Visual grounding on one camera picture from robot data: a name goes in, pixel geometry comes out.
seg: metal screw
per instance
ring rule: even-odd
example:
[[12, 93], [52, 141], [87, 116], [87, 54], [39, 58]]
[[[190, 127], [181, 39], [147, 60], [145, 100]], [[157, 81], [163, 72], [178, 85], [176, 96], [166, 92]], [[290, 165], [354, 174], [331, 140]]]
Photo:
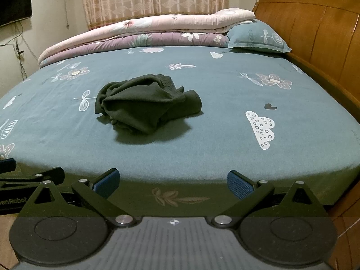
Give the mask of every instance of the metal screw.
[[120, 224], [129, 224], [133, 220], [134, 219], [130, 215], [127, 215], [127, 214], [119, 215], [119, 216], [116, 216], [116, 218], [115, 218], [115, 221]]
[[225, 224], [229, 224], [231, 223], [232, 218], [230, 216], [227, 216], [227, 215], [218, 215], [214, 218], [214, 221], [217, 223], [217, 224], [222, 224], [222, 225], [225, 225]]

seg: wooden headboard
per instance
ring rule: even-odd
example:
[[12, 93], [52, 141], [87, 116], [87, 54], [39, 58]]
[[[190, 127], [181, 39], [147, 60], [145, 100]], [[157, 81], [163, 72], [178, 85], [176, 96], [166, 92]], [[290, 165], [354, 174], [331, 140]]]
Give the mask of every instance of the wooden headboard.
[[257, 0], [253, 12], [287, 42], [287, 59], [360, 123], [360, 0]]

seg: mattress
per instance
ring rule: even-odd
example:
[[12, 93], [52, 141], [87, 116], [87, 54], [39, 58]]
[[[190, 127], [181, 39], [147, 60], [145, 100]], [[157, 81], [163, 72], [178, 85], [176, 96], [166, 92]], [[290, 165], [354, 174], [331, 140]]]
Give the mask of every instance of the mattress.
[[[94, 113], [109, 82], [164, 74], [195, 90], [199, 115], [132, 135]], [[117, 168], [109, 198], [134, 215], [218, 214], [236, 170], [279, 187], [305, 181], [332, 205], [360, 171], [360, 125], [280, 55], [217, 47], [138, 47], [40, 69], [0, 99], [0, 156], [27, 175], [60, 166], [65, 185]]]

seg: dark green garment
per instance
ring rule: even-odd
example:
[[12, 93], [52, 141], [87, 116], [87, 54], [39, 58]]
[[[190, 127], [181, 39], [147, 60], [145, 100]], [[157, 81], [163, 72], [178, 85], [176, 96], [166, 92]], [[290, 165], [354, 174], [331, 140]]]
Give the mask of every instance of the dark green garment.
[[201, 106], [194, 90], [184, 92], [169, 76], [148, 74], [106, 84], [96, 98], [95, 114], [109, 116], [113, 125], [150, 134], [159, 124], [198, 114]]

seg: pillow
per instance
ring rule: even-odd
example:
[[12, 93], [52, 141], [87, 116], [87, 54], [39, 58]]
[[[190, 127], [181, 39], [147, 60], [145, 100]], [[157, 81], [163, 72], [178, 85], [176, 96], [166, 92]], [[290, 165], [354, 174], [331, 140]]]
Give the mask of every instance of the pillow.
[[291, 48], [269, 25], [258, 19], [253, 21], [254, 23], [240, 24], [229, 30], [229, 48], [272, 53], [291, 52]]

